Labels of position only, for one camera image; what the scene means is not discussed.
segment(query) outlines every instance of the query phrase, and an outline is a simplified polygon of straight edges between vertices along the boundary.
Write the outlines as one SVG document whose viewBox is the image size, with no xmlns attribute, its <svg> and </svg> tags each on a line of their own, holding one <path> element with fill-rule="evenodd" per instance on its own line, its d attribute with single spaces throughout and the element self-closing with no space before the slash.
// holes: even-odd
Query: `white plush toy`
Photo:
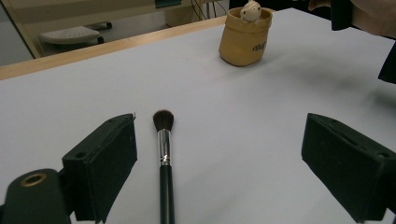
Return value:
<svg viewBox="0 0 396 224">
<path fill-rule="evenodd" d="M 254 21 L 257 23 L 262 14 L 262 7 L 254 0 L 248 0 L 248 3 L 241 10 L 241 20 L 243 23 Z"/>
</svg>

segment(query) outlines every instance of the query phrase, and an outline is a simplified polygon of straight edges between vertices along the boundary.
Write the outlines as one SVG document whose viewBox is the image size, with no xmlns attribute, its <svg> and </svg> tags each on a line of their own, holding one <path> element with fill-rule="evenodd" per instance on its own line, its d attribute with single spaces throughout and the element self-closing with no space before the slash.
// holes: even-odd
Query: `table surface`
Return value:
<svg viewBox="0 0 396 224">
<path fill-rule="evenodd" d="M 19 175 L 62 169 L 105 120 L 136 113 L 138 161 L 107 223 L 158 223 L 152 115 L 166 108 L 177 223 L 354 223 L 302 161 L 305 119 L 338 119 L 396 148 L 396 88 L 376 78 L 393 41 L 287 9 L 274 13 L 262 60 L 234 67 L 218 53 L 222 30 L 0 81 L 0 201 Z"/>
</svg>

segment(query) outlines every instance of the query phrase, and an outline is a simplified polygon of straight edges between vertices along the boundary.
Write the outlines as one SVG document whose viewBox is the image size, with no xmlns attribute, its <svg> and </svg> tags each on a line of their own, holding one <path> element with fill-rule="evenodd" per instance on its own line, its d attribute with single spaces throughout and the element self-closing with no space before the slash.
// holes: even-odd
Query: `cable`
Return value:
<svg viewBox="0 0 396 224">
<path fill-rule="evenodd" d="M 215 18 L 217 18 L 218 15 L 216 15 L 215 2 L 212 2 L 212 7 L 213 7 L 213 12 L 215 13 Z"/>
<path fill-rule="evenodd" d="M 220 4 L 219 1 L 217 1 L 216 3 L 219 4 L 219 6 L 224 10 L 224 14 L 227 15 L 227 10 L 224 8 L 224 6 Z"/>
<path fill-rule="evenodd" d="M 204 15 L 204 12 L 203 12 L 202 9 L 200 8 L 199 4 L 197 3 L 197 0 L 194 0 L 194 2 L 195 2 L 195 4 L 198 6 L 199 11 L 202 13 L 202 16 L 204 17 L 204 19 L 206 20 L 206 17 L 205 17 L 205 15 Z M 198 14 L 198 12 L 196 11 L 195 6 L 194 6 L 194 3 L 192 2 L 192 0 L 191 0 L 191 6 L 192 6 L 192 10 L 194 10 L 194 12 L 195 12 L 195 15 L 199 18 L 200 21 L 202 21 L 203 19 L 202 19 L 202 17 Z"/>
</svg>

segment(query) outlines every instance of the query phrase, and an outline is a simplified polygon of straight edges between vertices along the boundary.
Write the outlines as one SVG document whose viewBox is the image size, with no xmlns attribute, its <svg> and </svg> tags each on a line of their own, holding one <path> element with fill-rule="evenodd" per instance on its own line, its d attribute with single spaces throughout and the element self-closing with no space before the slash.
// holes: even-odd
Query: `brush ferrule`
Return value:
<svg viewBox="0 0 396 224">
<path fill-rule="evenodd" d="M 171 132 L 166 129 L 158 131 L 158 149 L 161 165 L 171 164 Z"/>
</svg>

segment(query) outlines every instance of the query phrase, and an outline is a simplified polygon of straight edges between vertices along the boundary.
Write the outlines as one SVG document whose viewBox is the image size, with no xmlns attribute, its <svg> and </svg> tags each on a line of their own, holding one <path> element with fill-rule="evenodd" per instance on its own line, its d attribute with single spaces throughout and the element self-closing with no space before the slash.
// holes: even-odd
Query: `tan cup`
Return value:
<svg viewBox="0 0 396 224">
<path fill-rule="evenodd" d="M 219 47 L 221 58 L 235 66 L 246 66 L 262 58 L 272 21 L 271 11 L 262 8 L 258 21 L 243 23 L 241 9 L 237 7 L 228 11 Z"/>
</svg>

